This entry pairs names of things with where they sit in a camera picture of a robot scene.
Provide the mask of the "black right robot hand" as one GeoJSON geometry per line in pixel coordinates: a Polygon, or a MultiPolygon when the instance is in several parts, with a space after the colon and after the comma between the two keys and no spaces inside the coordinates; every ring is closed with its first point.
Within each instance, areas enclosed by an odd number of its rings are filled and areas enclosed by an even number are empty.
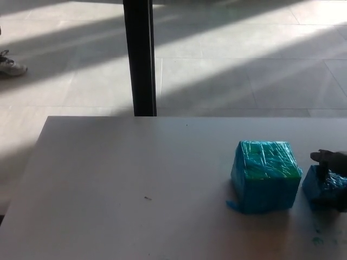
{"type": "Polygon", "coordinates": [[[318,152],[312,152],[310,158],[319,164],[316,176],[322,184],[326,182],[329,172],[334,173],[340,181],[340,186],[331,185],[329,191],[326,189],[324,195],[311,202],[322,208],[346,212],[346,152],[319,149],[318,152]]]}

